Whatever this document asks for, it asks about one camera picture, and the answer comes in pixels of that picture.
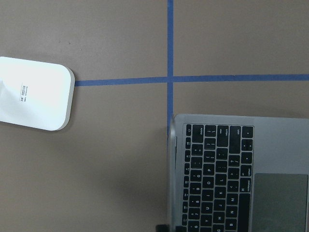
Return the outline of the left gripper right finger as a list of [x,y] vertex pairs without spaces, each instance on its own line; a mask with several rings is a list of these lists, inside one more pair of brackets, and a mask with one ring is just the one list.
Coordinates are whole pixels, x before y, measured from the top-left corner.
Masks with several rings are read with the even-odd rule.
[[176,226],[175,232],[186,232],[186,227],[185,226]]

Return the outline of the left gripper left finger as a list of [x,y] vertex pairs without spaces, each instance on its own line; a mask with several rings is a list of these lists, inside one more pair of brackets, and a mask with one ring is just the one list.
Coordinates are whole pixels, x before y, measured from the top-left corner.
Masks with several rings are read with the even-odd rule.
[[167,224],[158,224],[155,227],[155,232],[169,232],[169,226]]

